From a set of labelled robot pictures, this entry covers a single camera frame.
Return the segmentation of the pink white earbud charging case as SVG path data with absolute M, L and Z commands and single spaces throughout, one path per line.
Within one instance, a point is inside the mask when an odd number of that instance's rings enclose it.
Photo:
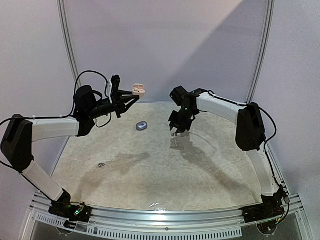
M 139 96 L 140 98 L 142 98 L 146 93 L 145 86 L 141 83 L 135 83 L 132 86 L 131 92 L 133 96 Z

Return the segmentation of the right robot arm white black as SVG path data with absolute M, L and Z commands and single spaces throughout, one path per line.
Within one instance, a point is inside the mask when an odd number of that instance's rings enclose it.
M 192 123 L 200 113 L 210 113 L 235 124 L 235 143 L 251 160 L 261 189 L 262 203 L 252 210 L 262 218 L 284 214 L 283 205 L 289 203 L 289 198 L 276 176 L 269 155 L 267 144 L 270 138 L 266 137 L 262 118 L 266 111 L 255 102 L 232 101 L 201 88 L 188 92 L 178 86 L 169 96 L 180 108 L 179 111 L 174 110 L 168 120 L 172 146 L 178 147 L 190 139 Z

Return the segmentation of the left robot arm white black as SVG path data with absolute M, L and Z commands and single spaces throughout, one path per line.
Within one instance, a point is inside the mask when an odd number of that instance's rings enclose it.
M 1 152 L 15 171 L 51 201 L 48 211 L 52 215 L 88 222 L 92 208 L 83 202 L 71 201 L 71 195 L 35 161 L 32 145 L 47 139 L 87 136 L 97 118 L 111 113 L 120 118 L 145 94 L 145 90 L 133 88 L 125 91 L 108 84 L 107 94 L 106 98 L 97 100 L 95 96 L 102 94 L 85 85 L 73 96 L 75 109 L 71 116 L 27 119 L 15 114 L 9 121 L 0 144 Z

